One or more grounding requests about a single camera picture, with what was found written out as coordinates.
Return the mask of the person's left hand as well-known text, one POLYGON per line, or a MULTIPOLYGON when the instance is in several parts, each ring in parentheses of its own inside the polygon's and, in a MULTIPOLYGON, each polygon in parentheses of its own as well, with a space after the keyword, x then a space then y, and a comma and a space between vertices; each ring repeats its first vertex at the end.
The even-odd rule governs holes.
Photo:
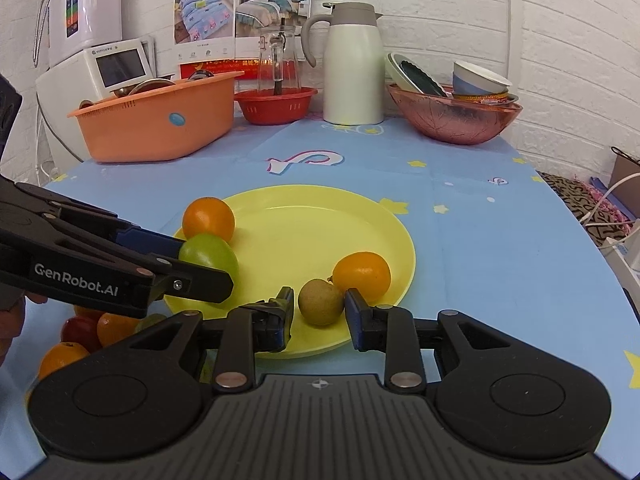
POLYGON ((25 321, 26 300, 34 304, 45 304, 48 298, 41 295, 26 292, 21 294, 16 303, 9 310, 0 314, 0 365, 6 360, 6 355, 15 338, 21 335, 25 321))

